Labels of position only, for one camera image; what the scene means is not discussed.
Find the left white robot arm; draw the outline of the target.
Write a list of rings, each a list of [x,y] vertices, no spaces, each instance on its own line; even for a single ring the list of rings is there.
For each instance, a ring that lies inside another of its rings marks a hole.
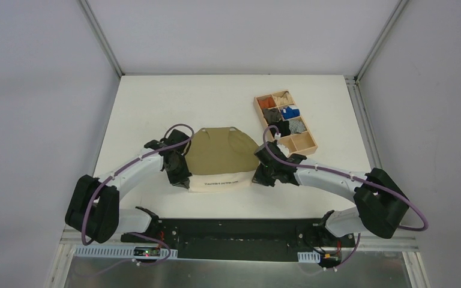
[[[83,175],[75,185],[65,213],[65,224],[81,233],[82,242],[102,244],[114,234],[136,233],[143,242],[158,238],[156,215],[120,201],[148,176],[165,172],[170,185],[188,189],[192,174],[185,159],[191,137],[175,128],[160,140],[147,142],[126,163],[98,177]]]

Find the olive and cream underwear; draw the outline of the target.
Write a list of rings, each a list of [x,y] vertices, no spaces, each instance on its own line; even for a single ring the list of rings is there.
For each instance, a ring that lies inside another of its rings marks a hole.
[[[235,127],[201,128],[185,155],[192,193],[216,193],[251,186],[259,166],[258,144]]]

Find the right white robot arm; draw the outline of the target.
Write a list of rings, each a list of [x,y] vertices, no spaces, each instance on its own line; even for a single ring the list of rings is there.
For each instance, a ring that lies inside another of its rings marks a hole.
[[[370,232],[384,239],[393,237],[409,206],[407,198],[381,169],[352,173],[321,166],[304,155],[285,156],[274,142],[267,142],[254,155],[259,160],[253,181],[263,186],[283,184],[314,187],[354,204],[342,211],[328,211],[318,224],[317,239],[326,246],[340,237]]]

